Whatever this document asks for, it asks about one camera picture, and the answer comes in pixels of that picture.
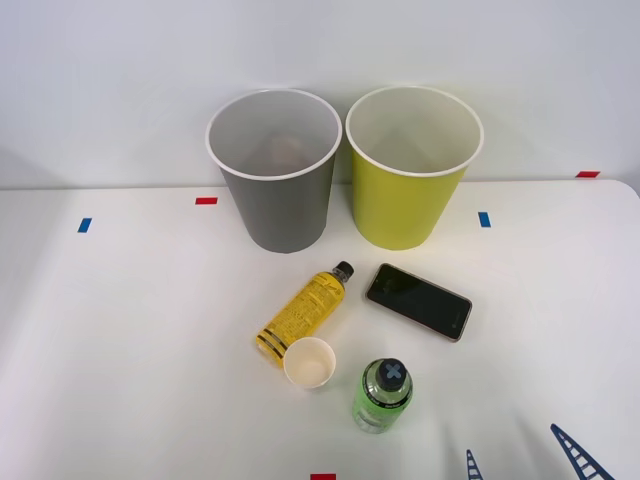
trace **yellow label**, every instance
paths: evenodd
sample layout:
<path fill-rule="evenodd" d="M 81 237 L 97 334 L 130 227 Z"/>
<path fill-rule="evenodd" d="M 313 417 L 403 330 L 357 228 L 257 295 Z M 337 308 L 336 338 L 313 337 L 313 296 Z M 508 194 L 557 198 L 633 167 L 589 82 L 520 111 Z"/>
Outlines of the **yellow label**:
<path fill-rule="evenodd" d="M 343 298 L 344 287 L 340 281 L 328 272 L 318 273 L 262 329 L 256 337 L 258 347 L 282 366 L 289 345 L 312 335 Z"/>

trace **black bottle cap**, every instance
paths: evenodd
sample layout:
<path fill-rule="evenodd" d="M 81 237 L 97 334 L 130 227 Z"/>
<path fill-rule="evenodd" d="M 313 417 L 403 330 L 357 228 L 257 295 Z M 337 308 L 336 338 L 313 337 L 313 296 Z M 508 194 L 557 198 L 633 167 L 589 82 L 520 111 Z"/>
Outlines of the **black bottle cap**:
<path fill-rule="evenodd" d="M 385 358 L 376 372 L 376 381 L 387 392 L 396 392 L 402 388 L 407 378 L 407 369 L 400 360 Z"/>
<path fill-rule="evenodd" d="M 338 266 L 336 266 L 336 268 L 345 274 L 347 280 L 349 280 L 351 278 L 351 275 L 353 275 L 353 267 L 347 262 L 340 262 Z"/>

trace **yellow-green paper cup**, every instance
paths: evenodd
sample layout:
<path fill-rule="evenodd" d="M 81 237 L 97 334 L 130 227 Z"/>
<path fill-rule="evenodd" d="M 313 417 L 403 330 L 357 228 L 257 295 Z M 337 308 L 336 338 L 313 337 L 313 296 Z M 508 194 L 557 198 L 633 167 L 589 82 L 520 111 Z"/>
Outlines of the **yellow-green paper cup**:
<path fill-rule="evenodd" d="M 358 230 L 382 248 L 417 247 L 482 149 L 480 118 L 453 95 L 412 86 L 365 95 L 346 123 Z"/>

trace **black phone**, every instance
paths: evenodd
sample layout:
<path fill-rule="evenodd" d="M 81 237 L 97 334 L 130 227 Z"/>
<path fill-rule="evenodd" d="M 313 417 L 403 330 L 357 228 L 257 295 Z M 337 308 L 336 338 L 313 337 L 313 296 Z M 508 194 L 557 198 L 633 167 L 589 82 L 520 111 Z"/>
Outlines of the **black phone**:
<path fill-rule="evenodd" d="M 457 342 L 471 313 L 471 301 L 446 288 L 383 263 L 367 298 Z"/>

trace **cup rim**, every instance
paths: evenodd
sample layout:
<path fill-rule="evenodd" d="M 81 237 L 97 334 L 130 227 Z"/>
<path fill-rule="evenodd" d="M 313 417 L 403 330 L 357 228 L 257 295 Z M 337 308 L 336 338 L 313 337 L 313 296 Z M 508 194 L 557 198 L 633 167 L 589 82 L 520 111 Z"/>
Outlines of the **cup rim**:
<path fill-rule="evenodd" d="M 333 365 L 331 367 L 331 371 L 327 375 L 327 378 L 325 378 L 322 382 L 320 382 L 320 383 L 318 383 L 316 385 L 303 385 L 303 384 L 300 384 L 298 382 L 293 381 L 293 379 L 289 376 L 289 372 L 287 372 L 287 368 L 285 366 L 285 359 L 287 358 L 287 352 L 289 352 L 289 349 L 291 347 L 293 347 L 298 342 L 300 342 L 300 343 L 312 342 L 312 343 L 320 344 L 323 347 L 325 347 L 325 350 L 330 354 L 331 362 L 332 362 Z M 337 362 L 337 358 L 336 358 L 336 352 L 333 350 L 331 345 L 329 345 L 329 343 L 327 343 L 326 341 L 324 341 L 323 339 L 318 338 L 318 337 L 302 337 L 302 338 L 299 338 L 298 340 L 296 340 L 295 342 L 293 342 L 291 345 L 289 345 L 289 348 L 287 349 L 287 351 L 284 352 L 284 358 L 282 359 L 282 369 L 284 370 L 284 374 L 287 377 L 287 380 L 289 380 L 289 382 L 291 382 L 291 384 L 296 385 L 298 387 L 312 389 L 312 388 L 321 387 L 324 384 L 326 384 L 329 380 L 331 380 L 331 377 L 333 377 L 333 374 L 336 371 L 336 364 L 337 363 L 338 362 Z"/>
<path fill-rule="evenodd" d="M 457 102 L 458 104 L 460 104 L 471 115 L 471 117 L 476 121 L 476 124 L 478 125 L 478 128 L 480 130 L 480 140 L 478 142 L 478 147 L 476 148 L 476 150 L 473 152 L 473 154 L 467 160 L 465 160 L 460 165 L 457 165 L 457 166 L 455 166 L 453 168 L 449 168 L 448 170 L 441 170 L 439 172 L 426 172 L 426 173 L 405 172 L 404 170 L 398 170 L 396 168 L 389 167 L 387 165 L 384 165 L 384 164 L 374 160 L 369 155 L 364 153 L 364 151 L 356 144 L 356 142 L 353 140 L 353 137 L 351 136 L 350 124 L 351 124 L 351 117 L 353 115 L 353 112 L 356 110 L 356 108 L 358 108 L 358 105 L 360 103 L 362 103 L 368 97 L 371 97 L 373 95 L 377 95 L 380 92 L 384 92 L 384 91 L 387 91 L 387 90 L 409 90 L 409 89 L 429 90 L 431 92 L 435 92 L 435 93 L 439 93 L 440 95 L 444 95 L 445 97 L 448 97 L 451 100 L 453 100 L 454 102 Z M 452 95 L 452 94 L 450 94 L 448 92 L 445 92 L 445 91 L 437 89 L 437 88 L 427 87 L 427 86 L 423 86 L 423 85 L 393 85 L 393 86 L 390 86 L 390 87 L 382 87 L 382 88 L 378 88 L 377 90 L 369 92 L 366 95 L 360 97 L 358 99 L 358 101 L 356 103 L 354 103 L 351 106 L 351 108 L 349 109 L 349 113 L 347 114 L 347 120 L 345 121 L 345 130 L 347 132 L 347 138 L 349 139 L 349 143 L 351 144 L 351 147 L 358 153 L 358 155 L 360 155 L 366 161 L 368 161 L 372 165 L 375 165 L 378 168 L 386 170 L 389 173 L 394 173 L 396 175 L 401 175 L 403 177 L 433 178 L 433 177 L 444 177 L 444 176 L 449 175 L 451 173 L 455 173 L 458 170 L 462 170 L 464 168 L 467 168 L 469 166 L 469 164 L 478 156 L 478 154 L 482 150 L 482 147 L 484 146 L 484 127 L 482 125 L 482 121 L 480 120 L 480 117 L 478 116 L 478 114 L 469 105 L 464 103 L 462 100 L 460 100 L 455 95 Z"/>
<path fill-rule="evenodd" d="M 213 127 L 213 123 L 222 114 L 222 112 L 226 110 L 228 107 L 230 107 L 232 104 L 240 100 L 243 100 L 247 97 L 260 95 L 261 93 L 273 93 L 273 92 L 287 92 L 287 93 L 296 93 L 300 95 L 305 95 L 307 97 L 313 98 L 314 100 L 324 105 L 329 110 L 329 112 L 333 114 L 333 117 L 335 118 L 336 123 L 338 124 L 338 134 L 336 135 L 337 138 L 335 143 L 333 144 L 333 147 L 331 147 L 331 150 L 329 150 L 329 153 L 327 153 L 324 157 L 322 157 L 320 160 L 318 160 L 314 164 L 302 170 L 298 170 L 297 172 L 287 173 L 286 175 L 272 175 L 272 176 L 251 175 L 251 174 L 243 173 L 229 167 L 222 160 L 220 160 L 215 153 L 213 153 L 213 149 L 211 148 L 211 143 L 209 142 L 209 138 L 211 135 L 211 128 Z M 340 142 L 342 141 L 342 133 L 343 133 L 342 121 L 340 120 L 340 116 L 338 115 L 338 112 L 336 112 L 335 108 L 333 108 L 331 104 L 326 100 L 324 100 L 323 98 L 320 98 L 319 96 L 314 95 L 313 93 L 305 92 L 304 90 L 298 90 L 295 88 L 264 88 L 261 90 L 254 90 L 254 91 L 245 93 L 243 95 L 240 95 L 238 97 L 235 97 L 229 100 L 224 105 L 222 105 L 222 107 L 220 107 L 218 111 L 214 113 L 213 117 L 211 117 L 211 120 L 209 120 L 209 124 L 207 125 L 207 128 L 204 133 L 204 143 L 207 148 L 207 152 L 209 152 L 209 155 L 211 156 L 213 161 L 218 165 L 218 167 L 222 168 L 223 170 L 226 170 L 227 172 L 237 177 L 246 178 L 247 180 L 258 180 L 258 181 L 269 182 L 269 181 L 288 180 L 291 178 L 296 178 L 301 175 L 304 175 L 305 173 L 309 173 L 319 168 L 320 166 L 324 165 L 336 153 L 336 150 L 338 150 L 338 146 L 340 146 Z"/>

